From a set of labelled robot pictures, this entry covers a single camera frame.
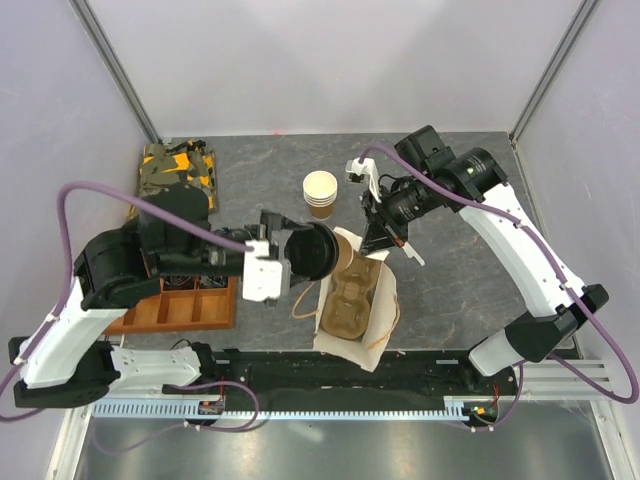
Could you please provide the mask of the black plastic cup lid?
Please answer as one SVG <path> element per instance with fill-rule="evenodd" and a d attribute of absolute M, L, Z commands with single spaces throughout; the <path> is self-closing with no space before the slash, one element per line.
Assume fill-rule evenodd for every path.
<path fill-rule="evenodd" d="M 337 266 L 338 241 L 326 225 L 311 222 L 307 228 L 290 235 L 284 255 L 293 275 L 309 281 L 322 280 Z"/>

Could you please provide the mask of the brown paper bag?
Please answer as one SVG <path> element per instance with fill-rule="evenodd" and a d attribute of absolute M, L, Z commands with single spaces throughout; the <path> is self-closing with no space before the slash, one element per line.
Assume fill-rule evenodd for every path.
<path fill-rule="evenodd" d="M 362 240 L 361 237 L 341 227 L 334 228 L 333 233 L 339 233 L 346 237 L 358 252 Z M 294 319 L 311 318 L 315 321 L 314 351 L 343 358 L 367 372 L 372 372 L 377 368 L 401 313 L 396 277 L 385 263 L 388 255 L 389 252 L 386 250 L 369 256 L 359 253 L 361 257 L 379 260 L 383 263 L 377 289 L 373 297 L 368 328 L 360 339 L 343 340 L 327 334 L 320 327 L 320 318 L 328 294 L 331 276 L 335 274 L 334 271 L 330 276 L 315 283 L 319 287 L 319 296 L 317 306 L 313 310 L 306 313 L 301 313 L 296 308 L 291 310 L 291 316 Z"/>

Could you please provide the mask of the single brown paper cup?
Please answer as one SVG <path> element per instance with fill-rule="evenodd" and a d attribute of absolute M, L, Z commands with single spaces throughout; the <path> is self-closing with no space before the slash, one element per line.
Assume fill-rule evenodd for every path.
<path fill-rule="evenodd" d="M 335 233 L 338 245 L 338 260 L 334 269 L 334 273 L 340 273 L 348 269 L 359 253 L 353 248 L 350 241 L 339 233 Z"/>

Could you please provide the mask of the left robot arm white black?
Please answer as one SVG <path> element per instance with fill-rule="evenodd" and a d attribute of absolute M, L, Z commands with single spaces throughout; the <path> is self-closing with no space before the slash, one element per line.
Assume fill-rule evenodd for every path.
<path fill-rule="evenodd" d="M 211 393 L 225 382 L 209 345 L 127 350 L 103 332 L 178 276 L 238 277 L 242 296 L 274 303 L 290 287 L 320 280 L 338 260 L 332 231 L 265 211 L 258 223 L 213 229 L 206 195 L 174 186 L 127 196 L 137 215 L 91 239 L 68 260 L 59 300 L 31 336 L 9 343 L 12 369 L 2 382 L 24 416 L 71 409 L 127 390 Z"/>

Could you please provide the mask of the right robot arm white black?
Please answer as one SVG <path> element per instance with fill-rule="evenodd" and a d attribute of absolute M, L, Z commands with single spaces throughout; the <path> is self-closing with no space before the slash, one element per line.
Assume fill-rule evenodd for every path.
<path fill-rule="evenodd" d="M 408 173 L 385 187 L 368 154 L 347 163 L 350 181 L 368 183 L 361 196 L 366 228 L 360 253 L 397 247 L 422 263 L 409 243 L 409 225 L 447 207 L 487 243 L 524 299 L 524 314 L 468 351 L 457 371 L 465 391 L 481 393 L 501 370 L 548 358 L 608 302 L 602 285 L 585 284 L 540 237 L 488 151 L 473 148 L 457 156 L 431 126 L 379 150 Z"/>

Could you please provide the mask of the cardboard cup carrier tray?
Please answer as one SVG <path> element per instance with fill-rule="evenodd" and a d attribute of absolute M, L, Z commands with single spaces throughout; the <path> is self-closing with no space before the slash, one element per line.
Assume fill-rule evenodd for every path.
<path fill-rule="evenodd" d="M 331 276 L 320 318 L 324 332 L 349 341 L 364 335 L 382 265 L 379 260 L 357 256 L 348 268 Z"/>

